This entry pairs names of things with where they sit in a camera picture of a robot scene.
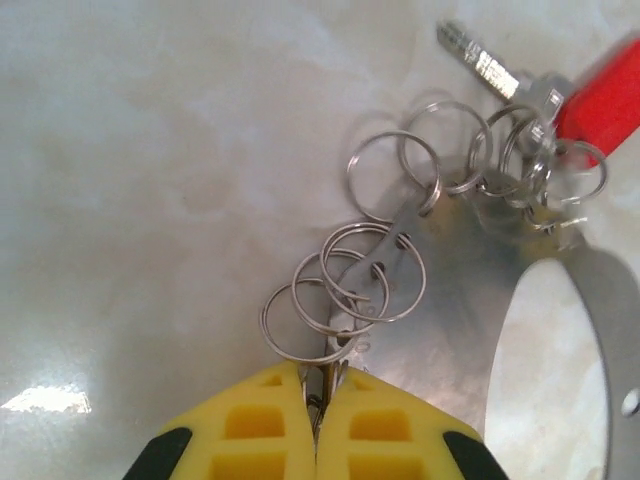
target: keychain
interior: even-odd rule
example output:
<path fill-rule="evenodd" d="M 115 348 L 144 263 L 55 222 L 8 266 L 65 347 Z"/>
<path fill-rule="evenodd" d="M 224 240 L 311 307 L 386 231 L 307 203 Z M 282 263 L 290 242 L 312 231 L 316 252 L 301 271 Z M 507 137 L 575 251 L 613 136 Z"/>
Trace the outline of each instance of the keychain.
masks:
<path fill-rule="evenodd" d="M 419 118 L 448 109 L 479 126 L 458 181 L 443 175 L 428 139 L 412 133 Z M 493 162 L 492 128 L 515 112 L 520 115 Z M 535 125 L 539 141 L 514 176 L 518 141 Z M 386 138 L 397 140 L 397 161 L 416 190 L 393 218 L 364 208 L 353 188 L 362 155 Z M 408 141 L 428 154 L 430 182 L 409 164 Z M 588 194 L 555 198 L 559 206 L 551 208 L 554 161 L 571 150 L 596 159 L 600 180 Z M 534 106 L 511 104 L 484 120 L 468 105 L 446 100 L 417 110 L 399 130 L 362 142 L 346 175 L 349 197 L 367 220 L 329 235 L 260 315 L 265 341 L 287 361 L 174 419 L 124 479 L 507 479 L 481 437 L 491 367 L 518 280 L 538 260 L 555 258 L 583 298 L 606 368 L 607 478 L 635 480 L 640 424 L 632 417 L 640 408 L 629 398 L 640 371 L 638 287 L 620 260 L 587 244 L 579 229 L 583 219 L 566 208 L 603 190 L 604 154 L 557 139 Z M 356 234 L 381 239 L 368 253 L 340 246 Z M 333 257 L 355 263 L 333 278 L 327 267 Z M 305 276 L 313 262 L 320 275 Z M 306 311 L 301 284 L 324 287 L 338 307 L 328 321 Z M 294 356 L 272 337 L 271 306 L 287 291 L 300 319 L 327 337 L 323 356 Z M 310 368 L 323 373 L 321 393 L 308 391 Z"/>

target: red plastic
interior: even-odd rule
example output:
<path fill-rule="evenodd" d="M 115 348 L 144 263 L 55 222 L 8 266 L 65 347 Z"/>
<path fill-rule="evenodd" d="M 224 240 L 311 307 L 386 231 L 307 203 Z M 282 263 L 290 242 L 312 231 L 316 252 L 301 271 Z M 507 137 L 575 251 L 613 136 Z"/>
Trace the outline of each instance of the red plastic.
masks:
<path fill-rule="evenodd" d="M 558 136 L 583 140 L 605 155 L 640 126 L 640 38 L 627 44 L 574 94 L 557 117 Z M 595 166 L 590 159 L 590 166 Z"/>

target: key ring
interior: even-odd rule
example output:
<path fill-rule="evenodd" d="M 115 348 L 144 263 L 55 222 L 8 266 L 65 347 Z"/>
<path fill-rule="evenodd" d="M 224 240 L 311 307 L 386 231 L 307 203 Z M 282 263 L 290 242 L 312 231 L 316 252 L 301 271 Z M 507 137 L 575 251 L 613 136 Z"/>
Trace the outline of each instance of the key ring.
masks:
<path fill-rule="evenodd" d="M 509 171 L 509 161 L 511 160 L 511 155 L 513 154 L 513 149 L 518 144 L 518 138 L 520 134 L 531 125 L 533 122 L 537 121 L 537 117 L 535 114 L 529 115 L 524 119 L 516 122 L 515 126 L 509 132 L 507 139 L 504 143 L 504 147 L 500 152 L 500 159 L 498 162 L 498 170 L 505 175 L 508 175 Z M 520 182 L 514 179 L 511 188 L 516 188 L 517 190 L 513 193 L 507 195 L 494 195 L 488 190 L 485 194 L 489 197 L 499 197 L 503 198 L 505 202 L 507 202 L 510 206 L 516 209 L 525 209 L 529 206 L 530 199 L 532 197 L 536 197 L 540 190 L 544 187 L 545 182 L 549 177 L 549 166 L 545 163 L 544 168 L 538 169 L 538 173 L 536 175 L 531 176 L 531 178 L 522 178 Z M 524 192 L 525 198 L 517 198 L 516 194 Z"/>
<path fill-rule="evenodd" d="M 312 278 L 301 278 L 299 280 L 299 283 L 308 283 L 310 285 L 323 285 L 324 286 L 324 282 L 322 281 L 322 279 L 321 278 L 315 278 L 315 277 L 312 277 Z M 282 292 L 284 292 L 287 288 L 291 288 L 291 284 L 290 283 L 282 285 L 275 292 L 273 292 L 271 294 L 271 297 L 269 297 L 269 300 L 267 300 L 267 302 L 264 304 L 264 307 L 262 307 L 262 311 L 260 312 L 260 330 L 262 331 L 262 336 L 264 337 L 264 339 L 267 342 L 267 344 L 273 349 L 274 352 L 276 352 L 278 355 L 280 355 L 285 360 L 290 360 L 292 362 L 297 362 L 300 365 L 308 365 L 310 367 L 318 367 L 318 366 L 321 366 L 321 365 L 327 365 L 329 363 L 336 362 L 336 361 L 346 357 L 349 354 L 349 352 L 351 351 L 351 349 L 355 346 L 356 342 L 358 341 L 358 337 L 353 337 L 353 338 L 349 339 L 349 341 L 343 347 L 340 347 L 338 350 L 336 350 L 332 354 L 325 355 L 324 357 L 317 357 L 317 358 L 298 357 L 296 355 L 292 355 L 290 353 L 285 352 L 284 350 L 282 350 L 278 346 L 278 344 L 275 342 L 275 340 L 271 336 L 271 332 L 269 331 L 269 324 L 268 324 L 269 310 L 271 309 L 271 305 L 273 304 L 274 300 L 276 298 L 278 298 L 278 296 Z"/>
<path fill-rule="evenodd" d="M 391 230 L 391 228 L 388 227 L 387 225 L 382 225 L 379 223 L 372 223 L 372 222 L 350 223 L 348 225 L 338 228 L 331 235 L 329 235 L 327 239 L 324 241 L 324 243 L 322 244 L 322 248 L 320 249 L 320 271 L 328 290 L 331 290 L 331 289 L 336 290 L 337 292 L 340 292 L 340 294 L 342 294 L 343 296 L 355 301 L 369 302 L 371 299 L 366 295 L 358 295 L 355 293 L 351 293 L 345 290 L 344 288 L 342 288 L 340 285 L 338 285 L 337 282 L 333 278 L 331 278 L 331 275 L 329 275 L 329 269 L 327 268 L 329 251 L 337 243 L 337 242 L 333 242 L 333 240 L 335 238 L 338 238 L 339 239 L 338 241 L 342 240 L 344 238 L 343 236 L 341 236 L 343 233 L 349 232 L 354 229 L 366 229 L 366 230 L 359 230 L 359 231 L 382 233 L 383 235 L 386 235 Z"/>
<path fill-rule="evenodd" d="M 340 256 L 340 257 L 346 257 L 346 258 L 353 258 L 355 260 L 361 260 L 365 257 L 365 255 L 361 254 L 360 252 L 356 252 L 354 250 L 349 250 L 346 248 L 336 248 L 331 250 L 329 252 L 329 256 L 334 256 L 334 255 Z M 302 273 L 302 270 L 304 270 L 304 268 L 314 260 L 320 260 L 320 253 L 313 253 L 309 255 L 307 258 L 305 258 L 304 260 L 302 260 L 302 262 L 300 262 L 300 264 L 298 265 L 298 268 L 296 268 L 295 272 L 293 273 L 293 279 L 291 280 L 291 298 L 293 300 L 293 306 L 298 312 L 298 315 L 300 316 L 300 318 L 307 325 L 309 325 L 309 327 L 314 329 L 316 332 L 322 333 L 330 337 L 353 338 L 371 330 L 371 327 L 375 325 L 372 322 L 367 323 L 367 325 L 365 325 L 362 328 L 355 328 L 354 330 L 351 330 L 351 331 L 345 332 L 343 330 L 336 330 L 329 327 L 328 325 L 325 325 L 323 323 L 316 321 L 302 307 L 302 304 L 300 303 L 300 299 L 298 297 L 298 289 L 297 289 L 298 281 L 300 279 L 300 274 Z M 386 313 L 387 307 L 389 306 L 389 292 L 390 292 L 389 282 L 387 281 L 387 277 L 385 276 L 382 269 L 376 263 L 371 264 L 371 269 L 375 273 L 376 278 L 380 280 L 380 283 L 382 283 L 383 301 L 382 301 L 382 307 L 380 308 L 380 313 L 378 314 L 379 316 L 382 316 Z"/>
<path fill-rule="evenodd" d="M 558 220 L 536 220 L 536 207 L 538 206 L 542 207 L 542 205 L 536 202 L 535 205 L 531 204 L 527 208 L 524 208 L 524 218 L 534 230 L 549 232 L 555 228 L 559 222 Z"/>
<path fill-rule="evenodd" d="M 367 231 L 378 231 L 378 230 L 376 230 L 373 227 L 353 228 L 350 231 L 344 232 L 339 238 L 334 239 L 332 241 L 332 243 L 330 243 L 330 245 L 329 245 L 328 252 L 330 252 L 331 249 L 334 247 L 334 245 L 336 243 L 338 243 L 340 240 L 342 240 L 343 238 L 345 238 L 345 237 L 347 237 L 349 235 L 354 235 L 356 233 L 362 233 L 362 232 L 367 232 Z M 336 295 L 336 293 L 334 292 L 334 290 L 332 288 L 327 288 L 327 292 L 329 293 L 329 296 L 332 298 L 332 300 L 336 303 L 336 305 L 343 312 L 347 313 L 351 317 L 355 317 L 355 318 L 357 318 L 359 320 L 364 320 L 366 322 L 391 323 L 391 322 L 395 322 L 396 320 L 399 320 L 401 318 L 406 317 L 413 310 L 415 310 L 415 308 L 418 306 L 418 304 L 420 303 L 420 300 L 422 299 L 422 297 L 424 295 L 426 287 L 427 287 L 427 271 L 426 271 L 426 267 L 425 267 L 425 264 L 424 264 L 424 260 L 422 260 L 422 257 L 420 256 L 420 253 L 418 253 L 418 250 L 413 245 L 413 243 L 408 238 L 408 236 L 403 235 L 403 234 L 398 234 L 396 236 L 396 240 L 402 246 L 402 248 L 404 248 L 405 250 L 409 250 L 411 252 L 412 256 L 415 258 L 416 262 L 418 263 L 418 267 L 420 268 L 420 290 L 418 291 L 418 294 L 416 295 L 416 298 L 413 301 L 413 303 L 411 305 L 409 305 L 409 307 L 407 307 L 405 310 L 403 310 L 402 312 L 397 313 L 395 315 L 391 315 L 391 316 L 388 316 L 388 317 L 382 317 L 382 316 L 372 317 L 372 316 L 369 316 L 369 315 L 363 315 L 362 313 L 349 308 L 347 305 L 345 305 L 342 302 L 342 300 L 340 298 L 338 298 L 338 296 Z"/>
<path fill-rule="evenodd" d="M 377 215 L 372 213 L 371 210 L 363 207 L 360 204 L 360 202 L 358 202 L 358 199 L 355 194 L 355 186 L 353 184 L 353 172 L 364 150 L 370 145 L 372 145 L 373 143 L 377 142 L 378 140 L 381 140 L 387 137 L 400 137 L 400 138 L 404 138 L 405 140 L 406 139 L 413 140 L 422 148 L 424 148 L 429 154 L 429 156 L 431 157 L 431 162 L 433 164 L 433 170 L 434 170 L 436 180 L 433 186 L 431 187 L 431 193 L 428 194 L 426 200 L 420 206 L 420 209 L 418 210 L 418 214 L 426 215 L 426 213 L 429 210 L 431 210 L 435 205 L 435 203 L 438 201 L 438 198 L 440 198 L 440 194 L 442 193 L 442 177 L 440 174 L 440 158 L 436 154 L 435 150 L 431 147 L 431 145 L 425 142 L 421 137 L 414 135 L 413 133 L 405 132 L 402 130 L 390 130 L 387 132 L 378 133 L 377 135 L 369 137 L 367 140 L 362 142 L 358 146 L 358 148 L 356 148 L 355 152 L 351 156 L 351 159 L 349 160 L 349 163 L 347 164 L 347 192 L 349 194 L 349 197 L 351 198 L 351 201 L 354 203 L 354 205 L 360 211 L 360 213 L 362 213 L 364 216 L 366 216 L 370 220 L 373 220 L 374 222 L 380 222 L 380 223 L 390 225 L 393 223 L 393 218 L 389 219 L 389 218 L 378 217 Z M 413 176 L 411 176 L 411 180 L 418 187 L 428 192 L 428 187 L 423 185 L 418 178 L 414 178 Z"/>
<path fill-rule="evenodd" d="M 507 105 L 506 107 L 498 110 L 496 113 L 494 113 L 493 115 L 491 115 L 488 119 L 487 119 L 487 124 L 490 127 L 493 127 L 499 120 L 501 120 L 503 117 L 520 111 L 520 110 L 526 110 L 528 112 L 531 112 L 533 115 L 536 116 L 536 118 L 538 119 L 538 121 L 540 122 L 540 125 L 542 126 L 543 129 L 543 142 L 541 143 L 540 147 L 538 148 L 538 150 L 534 153 L 533 158 L 535 161 L 532 162 L 531 166 L 529 167 L 529 169 L 527 170 L 527 172 L 522 176 L 522 178 L 515 184 L 512 185 L 511 187 L 507 187 L 503 190 L 497 191 L 497 192 L 492 192 L 491 190 L 488 189 L 487 187 L 487 183 L 484 180 L 481 180 L 478 183 L 478 190 L 480 190 L 483 194 L 487 195 L 488 197 L 494 197 L 494 198 L 502 198 L 502 197 L 506 197 L 507 195 L 511 195 L 513 193 L 516 193 L 517 191 L 521 190 L 522 188 L 526 188 L 527 183 L 531 180 L 533 180 L 541 171 L 544 170 L 544 167 L 546 166 L 546 162 L 544 161 L 544 155 L 543 153 L 545 152 L 545 143 L 544 143 L 544 139 L 545 138 L 553 138 L 553 132 L 551 130 L 551 126 L 545 122 L 543 120 L 543 116 L 540 112 L 538 112 L 538 110 L 536 110 L 533 107 L 530 107 L 528 105 L 519 105 L 519 104 L 511 104 L 511 105 Z M 522 130 L 524 130 L 524 127 L 526 126 L 525 124 L 521 123 L 520 124 Z M 480 137 L 476 137 L 472 142 L 471 145 L 469 147 L 469 153 L 468 153 L 468 162 L 469 165 L 474 165 L 475 161 L 477 159 L 478 156 L 478 144 L 479 141 L 482 140 L 482 138 Z M 505 150 L 503 150 L 502 155 L 501 155 L 501 159 L 499 161 L 498 166 L 502 167 L 505 163 L 508 163 L 508 156 L 505 159 L 505 151 L 510 155 L 510 151 L 506 150 L 507 145 L 505 145 Z"/>
<path fill-rule="evenodd" d="M 409 118 L 406 125 L 404 125 L 404 130 L 411 131 L 411 128 L 423 115 L 444 110 L 445 108 L 460 110 L 471 115 L 480 124 L 480 130 L 474 137 L 474 142 L 479 142 L 481 140 L 485 141 L 485 155 L 483 166 L 481 168 L 475 169 L 475 171 L 474 169 L 470 169 L 471 173 L 467 175 L 467 177 L 461 183 L 454 183 L 451 185 L 446 185 L 444 187 L 444 191 L 447 194 L 455 195 L 472 189 L 482 179 L 484 169 L 488 167 L 489 162 L 491 161 L 491 157 L 493 156 L 493 135 L 491 133 L 491 128 L 488 122 L 486 122 L 473 108 L 455 100 L 441 100 L 439 102 L 434 102 L 427 105 L 426 107 L 421 108 L 416 113 L 414 113 L 411 118 Z M 400 160 L 402 169 L 407 175 L 409 175 L 409 178 L 411 178 L 411 180 L 413 180 L 415 183 L 419 184 L 420 179 L 413 172 L 413 170 L 411 170 L 411 166 L 409 165 L 409 161 L 407 160 L 406 142 L 402 139 L 398 139 L 398 159 Z"/>
<path fill-rule="evenodd" d="M 594 145 L 591 145 L 590 143 L 569 140 L 566 138 L 558 139 L 556 141 L 556 145 L 557 145 L 557 149 L 565 150 L 565 153 L 563 153 L 562 155 L 566 155 L 567 153 L 569 153 L 571 149 L 573 149 L 573 150 L 581 150 L 584 153 L 587 153 L 591 157 L 593 157 L 598 162 L 598 169 L 600 170 L 600 183 L 598 183 L 598 186 L 596 188 L 594 188 L 592 191 L 584 195 L 576 195 L 573 197 L 559 198 L 547 192 L 547 198 L 555 200 L 556 202 L 559 202 L 561 205 L 566 205 L 566 204 L 581 203 L 581 202 L 584 202 L 585 200 L 589 200 L 591 198 L 594 198 L 600 195 L 604 187 L 607 185 L 607 181 L 609 179 L 609 169 L 607 168 L 607 162 L 605 161 L 607 158 L 605 154 L 602 153 L 602 151 L 600 151 L 599 148 L 595 147 Z"/>

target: metal bracket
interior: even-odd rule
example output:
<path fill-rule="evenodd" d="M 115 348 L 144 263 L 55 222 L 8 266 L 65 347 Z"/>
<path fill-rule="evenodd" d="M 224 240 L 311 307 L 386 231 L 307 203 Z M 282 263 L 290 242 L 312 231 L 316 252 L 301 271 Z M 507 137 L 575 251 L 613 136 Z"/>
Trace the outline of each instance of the metal bracket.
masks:
<path fill-rule="evenodd" d="M 607 476 L 635 480 L 640 471 L 640 415 L 622 403 L 640 386 L 640 299 L 628 267 L 592 249 L 571 226 L 552 232 L 531 227 L 502 199 L 470 192 L 441 198 L 426 218 L 411 202 L 389 235 L 348 269 L 340 285 L 370 296 L 381 292 L 371 264 L 381 262 L 393 292 L 389 311 L 403 309 L 419 286 L 419 270 L 396 244 L 408 234 L 427 267 L 428 285 L 416 310 L 395 324 L 362 335 L 346 357 L 369 372 L 484 430 L 493 359 L 518 280 L 534 263 L 555 258 L 567 269 L 589 312 L 605 365 L 609 403 Z M 343 313 L 332 328 L 353 328 Z M 328 348 L 336 348 L 335 338 Z"/>

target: marble surface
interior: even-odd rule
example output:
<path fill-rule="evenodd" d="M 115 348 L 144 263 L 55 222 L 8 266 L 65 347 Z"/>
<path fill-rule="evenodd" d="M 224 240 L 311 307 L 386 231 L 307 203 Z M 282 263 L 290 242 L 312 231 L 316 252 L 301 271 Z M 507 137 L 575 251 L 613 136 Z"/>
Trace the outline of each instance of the marble surface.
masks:
<path fill-rule="evenodd" d="M 0 1 L 0 478 L 121 478 L 166 420 L 277 361 L 257 314 L 357 218 L 342 171 L 380 128 L 362 120 L 390 126 L 429 89 L 495 108 L 435 42 L 451 17 L 514 67 L 576 77 L 640 3 Z M 636 276 L 639 148 L 585 207 Z M 285 346 L 318 352 L 278 308 Z M 569 280 L 537 266 L 489 398 L 513 478 L 599 478 L 602 382 Z"/>

